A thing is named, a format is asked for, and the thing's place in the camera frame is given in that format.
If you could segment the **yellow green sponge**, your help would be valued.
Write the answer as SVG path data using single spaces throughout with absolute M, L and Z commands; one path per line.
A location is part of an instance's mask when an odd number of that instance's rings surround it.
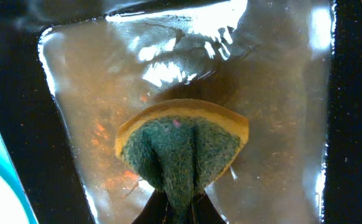
M 249 121 L 217 104 L 174 99 L 124 123 L 115 155 L 168 198 L 162 223 L 190 223 L 193 197 L 231 166 L 249 140 Z

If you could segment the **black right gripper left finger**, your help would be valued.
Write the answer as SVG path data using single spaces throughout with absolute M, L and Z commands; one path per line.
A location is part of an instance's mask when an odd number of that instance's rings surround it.
M 162 224 L 166 216 L 167 204 L 167 195 L 155 190 L 132 224 Z

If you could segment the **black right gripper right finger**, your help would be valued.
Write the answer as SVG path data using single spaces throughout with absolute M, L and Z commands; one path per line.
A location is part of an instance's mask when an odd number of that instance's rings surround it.
M 193 197 L 190 207 L 190 223 L 226 224 L 205 192 Z

